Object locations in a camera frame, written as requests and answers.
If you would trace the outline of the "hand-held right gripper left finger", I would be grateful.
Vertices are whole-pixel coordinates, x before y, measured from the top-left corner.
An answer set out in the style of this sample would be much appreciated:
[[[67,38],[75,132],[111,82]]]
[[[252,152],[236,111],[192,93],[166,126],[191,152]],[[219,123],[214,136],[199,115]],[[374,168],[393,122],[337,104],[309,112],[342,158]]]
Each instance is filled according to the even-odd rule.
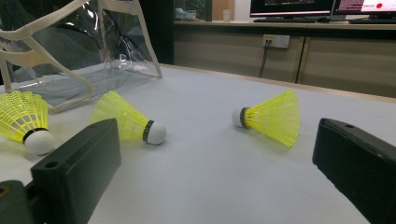
[[[31,168],[39,224],[87,224],[121,165],[117,121],[84,128]]]

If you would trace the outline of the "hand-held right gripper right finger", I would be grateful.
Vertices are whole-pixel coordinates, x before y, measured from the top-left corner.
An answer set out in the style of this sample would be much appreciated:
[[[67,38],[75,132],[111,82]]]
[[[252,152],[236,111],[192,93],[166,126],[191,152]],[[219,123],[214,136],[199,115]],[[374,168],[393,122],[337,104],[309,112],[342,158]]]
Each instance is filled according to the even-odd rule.
[[[343,121],[322,119],[312,162],[371,224],[396,224],[396,147]]]

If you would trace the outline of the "yellow plastic shuttlecock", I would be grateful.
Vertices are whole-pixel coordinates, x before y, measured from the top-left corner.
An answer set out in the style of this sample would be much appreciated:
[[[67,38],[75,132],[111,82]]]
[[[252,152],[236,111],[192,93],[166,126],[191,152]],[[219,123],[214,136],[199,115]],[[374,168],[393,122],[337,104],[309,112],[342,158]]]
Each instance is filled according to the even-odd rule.
[[[116,119],[121,141],[142,140],[159,145],[167,135],[166,128],[157,121],[147,119],[116,91],[105,93],[92,111],[90,123]]]
[[[292,147],[300,132],[300,105],[297,94],[288,90],[253,107],[237,108],[233,124],[250,128]]]
[[[22,143],[31,153],[45,155],[55,148],[48,129],[48,105],[38,94],[0,94],[0,136]]]

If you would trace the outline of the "clear plastic bag beige trim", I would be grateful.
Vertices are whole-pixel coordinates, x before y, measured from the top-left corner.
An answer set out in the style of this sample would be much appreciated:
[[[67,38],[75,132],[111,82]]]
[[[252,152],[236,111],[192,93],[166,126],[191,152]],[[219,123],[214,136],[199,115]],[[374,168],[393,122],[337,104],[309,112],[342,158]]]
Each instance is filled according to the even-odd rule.
[[[0,76],[58,113],[162,77],[138,0],[0,0]]]

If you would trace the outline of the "black computer monitor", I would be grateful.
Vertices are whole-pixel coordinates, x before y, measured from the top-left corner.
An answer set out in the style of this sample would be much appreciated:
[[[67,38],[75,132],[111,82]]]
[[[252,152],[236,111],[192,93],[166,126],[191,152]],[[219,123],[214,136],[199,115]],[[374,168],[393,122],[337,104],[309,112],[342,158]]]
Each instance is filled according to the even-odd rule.
[[[396,0],[335,0],[334,14],[396,15]]]
[[[251,0],[250,18],[330,15],[333,0]]]

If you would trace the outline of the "black curtain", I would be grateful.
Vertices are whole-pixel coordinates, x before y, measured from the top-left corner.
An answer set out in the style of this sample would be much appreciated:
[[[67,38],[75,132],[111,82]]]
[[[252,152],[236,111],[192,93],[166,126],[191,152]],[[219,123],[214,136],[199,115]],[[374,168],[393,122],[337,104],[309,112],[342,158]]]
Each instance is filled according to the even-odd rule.
[[[160,63],[174,63],[174,0],[139,0]]]

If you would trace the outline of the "beige wooden cabinet desk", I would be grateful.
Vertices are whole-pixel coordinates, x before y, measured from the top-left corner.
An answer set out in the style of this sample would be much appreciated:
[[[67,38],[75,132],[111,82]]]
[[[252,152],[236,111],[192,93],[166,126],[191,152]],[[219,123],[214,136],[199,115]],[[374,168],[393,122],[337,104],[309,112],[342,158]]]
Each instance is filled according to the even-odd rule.
[[[262,45],[289,35],[287,49]],[[177,22],[176,65],[396,98],[396,24]]]

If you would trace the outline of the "pale blue crumpled cloth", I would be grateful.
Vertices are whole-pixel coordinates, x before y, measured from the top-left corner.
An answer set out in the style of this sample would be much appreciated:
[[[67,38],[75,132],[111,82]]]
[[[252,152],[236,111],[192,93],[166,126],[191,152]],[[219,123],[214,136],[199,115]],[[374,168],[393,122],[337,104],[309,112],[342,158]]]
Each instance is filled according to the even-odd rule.
[[[184,9],[177,7],[175,9],[175,18],[178,21],[187,21],[192,19],[192,15]]]

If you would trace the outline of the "green plant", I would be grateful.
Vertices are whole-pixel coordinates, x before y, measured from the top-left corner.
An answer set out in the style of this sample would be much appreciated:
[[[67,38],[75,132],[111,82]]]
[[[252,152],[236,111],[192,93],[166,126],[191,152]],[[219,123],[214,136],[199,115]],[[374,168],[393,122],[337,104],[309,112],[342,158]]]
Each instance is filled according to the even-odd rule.
[[[185,7],[199,13],[206,13],[212,8],[212,0],[185,0]]]

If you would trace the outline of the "brown cardboard box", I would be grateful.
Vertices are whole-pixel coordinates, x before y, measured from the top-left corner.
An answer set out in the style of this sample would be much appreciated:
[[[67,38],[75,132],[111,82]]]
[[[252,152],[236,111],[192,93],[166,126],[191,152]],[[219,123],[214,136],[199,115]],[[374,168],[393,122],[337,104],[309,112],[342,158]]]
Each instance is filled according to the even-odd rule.
[[[229,0],[212,0],[212,20],[222,21],[223,10],[229,8]]]

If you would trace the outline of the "white wall socket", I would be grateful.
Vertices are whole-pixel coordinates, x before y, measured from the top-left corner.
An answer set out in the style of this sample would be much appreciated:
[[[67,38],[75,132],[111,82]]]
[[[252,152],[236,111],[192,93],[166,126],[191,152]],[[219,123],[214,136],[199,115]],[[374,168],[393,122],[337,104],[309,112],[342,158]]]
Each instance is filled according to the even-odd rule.
[[[290,43],[289,35],[264,35],[262,45],[269,48],[287,49]]]

